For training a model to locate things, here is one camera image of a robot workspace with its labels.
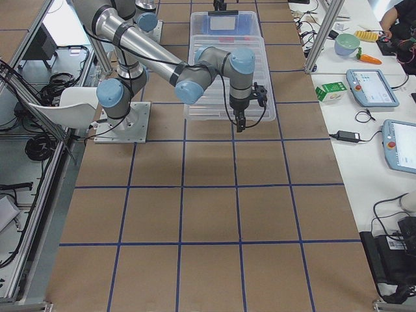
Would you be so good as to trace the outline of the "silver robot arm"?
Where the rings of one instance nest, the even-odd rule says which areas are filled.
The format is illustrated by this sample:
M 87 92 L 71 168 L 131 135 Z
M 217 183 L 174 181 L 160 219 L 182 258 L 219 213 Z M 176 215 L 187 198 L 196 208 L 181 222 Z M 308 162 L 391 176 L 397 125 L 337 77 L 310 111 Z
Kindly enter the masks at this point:
M 142 32 L 150 33 L 157 28 L 155 1 L 111 1 L 111 4 L 123 20 L 136 24 Z
M 253 80 L 252 50 L 228 52 L 201 47 L 190 65 L 139 30 L 133 23 L 138 15 L 134 1 L 74 1 L 73 6 L 88 35 L 132 54 L 135 64 L 150 68 L 174 86 L 184 104 L 197 102 L 216 77 L 228 78 L 229 87 L 223 89 L 224 107 L 233 110 L 227 117 L 237 132 L 249 127 L 245 110 L 251 101 L 256 100 L 263 109 L 267 107 L 266 88 Z

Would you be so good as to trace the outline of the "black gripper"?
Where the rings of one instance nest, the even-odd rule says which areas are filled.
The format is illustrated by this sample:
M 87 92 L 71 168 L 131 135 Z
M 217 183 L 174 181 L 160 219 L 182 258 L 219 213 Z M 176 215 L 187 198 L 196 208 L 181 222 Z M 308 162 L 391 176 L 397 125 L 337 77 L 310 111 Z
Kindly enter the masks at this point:
M 214 0 L 213 7 L 215 10 L 226 10 L 227 3 L 224 0 Z
M 233 109 L 238 133 L 241 133 L 246 129 L 246 118 L 244 111 L 248 108 L 251 100 L 257 100 L 259 106 L 263 108 L 263 112 L 258 119 L 258 122 L 263 119 L 267 108 L 267 93 L 267 89 L 263 85 L 254 83 L 248 97 L 244 99 L 236 99 L 233 96 L 229 97 L 229 104 Z

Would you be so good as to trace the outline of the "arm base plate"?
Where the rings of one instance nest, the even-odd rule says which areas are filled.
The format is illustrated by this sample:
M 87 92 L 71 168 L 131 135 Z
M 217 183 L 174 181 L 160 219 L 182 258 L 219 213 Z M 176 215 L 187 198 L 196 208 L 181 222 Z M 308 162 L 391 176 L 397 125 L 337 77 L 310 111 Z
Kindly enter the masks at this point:
M 119 120 L 108 118 L 105 109 L 102 109 L 100 118 L 106 121 L 98 124 L 94 142 L 97 144 L 145 143 L 150 110 L 150 102 L 132 102 L 129 114 L 119 124 Z

